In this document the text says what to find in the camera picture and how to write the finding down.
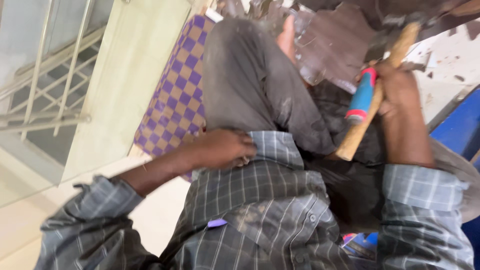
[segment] wooden hammer handle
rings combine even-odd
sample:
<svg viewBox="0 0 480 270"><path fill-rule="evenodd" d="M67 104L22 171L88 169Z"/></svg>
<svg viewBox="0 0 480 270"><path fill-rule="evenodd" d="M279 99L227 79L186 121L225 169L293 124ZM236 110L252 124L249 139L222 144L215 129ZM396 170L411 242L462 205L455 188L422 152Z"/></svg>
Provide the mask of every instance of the wooden hammer handle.
<svg viewBox="0 0 480 270"><path fill-rule="evenodd" d="M408 49L413 45L413 43L415 43L415 40L417 40L420 27L421 25L419 23L410 23L403 29L402 34L400 34L400 37L393 45L390 56L386 60L388 63L394 67L399 67L401 65L408 52ZM352 125L350 127L347 135L336 150L336 155L339 158L347 161L352 160L355 152L357 152L360 142L363 139L363 136L365 135L365 132L367 131L368 126L377 114L383 99L383 84L381 80L377 80L372 103L368 110L367 117L362 123L358 125Z"/></svg>

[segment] shirt sleeve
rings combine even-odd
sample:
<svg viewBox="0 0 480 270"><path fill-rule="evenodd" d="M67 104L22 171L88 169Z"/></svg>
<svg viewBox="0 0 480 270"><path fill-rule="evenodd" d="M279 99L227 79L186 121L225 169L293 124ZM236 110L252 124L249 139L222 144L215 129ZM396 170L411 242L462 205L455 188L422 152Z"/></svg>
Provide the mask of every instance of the shirt sleeve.
<svg viewBox="0 0 480 270"><path fill-rule="evenodd" d="M128 214L142 201L121 179L97 176L41 225L35 270L130 269L155 263Z"/></svg>
<svg viewBox="0 0 480 270"><path fill-rule="evenodd" d="M411 165L386 165L379 231L380 269L473 269L459 211L468 184Z"/></svg>

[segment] metal railing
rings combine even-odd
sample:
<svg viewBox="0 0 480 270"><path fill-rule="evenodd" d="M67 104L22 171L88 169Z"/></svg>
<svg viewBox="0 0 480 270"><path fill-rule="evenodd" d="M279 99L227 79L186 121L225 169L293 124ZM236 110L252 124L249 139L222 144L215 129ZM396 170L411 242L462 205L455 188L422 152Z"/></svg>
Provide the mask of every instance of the metal railing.
<svg viewBox="0 0 480 270"><path fill-rule="evenodd" d="M23 121L23 123L0 127L0 133L21 132L21 139L25 140L28 131L54 128L53 136L57 136L61 126L76 125L78 123L90 121L89 115L80 115L80 111L74 109L77 105L84 101L85 95L78 98L69 106L67 106L67 98L76 90L89 83L91 76L84 74L82 69L92 64L98 56L99 48L95 45L95 43L101 40L105 31L105 27L102 27L84 37L94 2L95 0L87 0L86 2L82 22L75 44L68 46L67 48L50 57L47 57L45 60L42 60L45 42L47 39L47 31L49 29L53 6L55 3L55 0L49 0L49 6L43 22L42 33L34 67L31 70L27 70L23 74L17 76L14 79L14 82L0 88L1 101L6 98L13 98L15 93L30 85L28 100L20 102L14 107L9 108L7 114L0 115L0 121L6 121L8 123L10 121ZM85 60L83 63L77 65L79 53L88 47L94 49L96 54ZM40 88L38 86L39 78L48 74L59 66L68 68L68 74L63 75L62 77L51 82L49 85ZM71 87L74 75L80 77L82 80ZM65 83L63 95L55 98L49 94L49 91L63 83ZM33 111L34 102L40 97L46 98L49 101L49 104L39 111ZM51 109L56 106L58 106L59 110L51 111ZM34 121L37 119L46 119L47 121L40 123L36 121L34 123Z"/></svg>

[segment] man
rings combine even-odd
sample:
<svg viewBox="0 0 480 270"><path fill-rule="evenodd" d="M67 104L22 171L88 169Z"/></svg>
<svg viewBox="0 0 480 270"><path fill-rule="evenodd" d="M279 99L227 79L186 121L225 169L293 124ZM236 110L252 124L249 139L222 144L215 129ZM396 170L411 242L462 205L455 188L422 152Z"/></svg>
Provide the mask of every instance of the man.
<svg viewBox="0 0 480 270"><path fill-rule="evenodd" d="M210 132L144 166L83 185L42 225L36 269L340 270L368 264L340 248L323 176L304 170L297 146L324 156L335 146L292 64L292 29L289 18L277 46L254 23L218 23L204 54ZM473 269L472 247L460 229L468 184L435 169L412 74L387 64L376 69L387 98L381 113L389 163L377 266ZM148 253L128 214L165 182L200 168L206 170L189 189L169 245L159 258Z"/></svg>

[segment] hammer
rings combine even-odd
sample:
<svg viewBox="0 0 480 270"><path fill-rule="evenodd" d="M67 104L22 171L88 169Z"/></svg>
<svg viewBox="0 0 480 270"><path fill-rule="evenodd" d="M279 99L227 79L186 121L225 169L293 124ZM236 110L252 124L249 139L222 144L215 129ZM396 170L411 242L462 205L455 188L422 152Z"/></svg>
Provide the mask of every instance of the hammer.
<svg viewBox="0 0 480 270"><path fill-rule="evenodd" d="M407 16L404 18L392 18L390 21L388 18L384 20L384 24L403 24L405 21L414 21L408 23L405 28L403 28L400 37L394 43L390 56L386 59L387 63L394 67L399 67L402 63L402 60L405 58L408 49L415 43L417 40L418 33L424 22L418 20L418 14L413 14L412 16ZM343 139L342 143L336 150L335 154L343 159L350 161L353 159L355 152L357 151L360 142L367 131L368 126L372 122L374 116L377 114L380 105L384 99L384 90L381 79L378 79L372 96L372 101L370 103L370 108L368 109L367 116L359 124L354 124L350 127L347 135Z"/></svg>

